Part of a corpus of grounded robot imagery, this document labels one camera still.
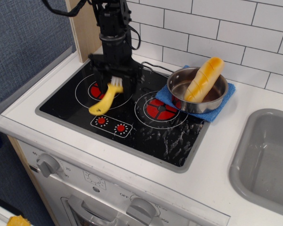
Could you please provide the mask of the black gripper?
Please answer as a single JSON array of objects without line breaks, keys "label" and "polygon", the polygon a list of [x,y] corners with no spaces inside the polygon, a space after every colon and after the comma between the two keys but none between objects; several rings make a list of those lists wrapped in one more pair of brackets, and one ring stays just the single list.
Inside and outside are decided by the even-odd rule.
[{"label": "black gripper", "polygon": [[100,35],[100,40],[103,53],[88,55],[98,87],[107,91],[112,76],[122,78],[123,95],[128,100],[142,76],[142,65],[132,59],[132,37]]}]

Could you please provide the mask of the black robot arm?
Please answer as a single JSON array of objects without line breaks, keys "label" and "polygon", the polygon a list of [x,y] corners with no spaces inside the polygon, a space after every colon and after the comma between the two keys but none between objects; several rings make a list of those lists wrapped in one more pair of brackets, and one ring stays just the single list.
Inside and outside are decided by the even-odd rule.
[{"label": "black robot arm", "polygon": [[93,0],[92,7],[97,26],[100,27],[99,38],[102,42],[102,54],[90,54],[96,82],[102,93],[108,90],[112,78],[121,79],[124,100],[131,98],[141,78],[143,66],[132,59],[131,32],[136,32],[129,23],[131,11],[125,0]]}]

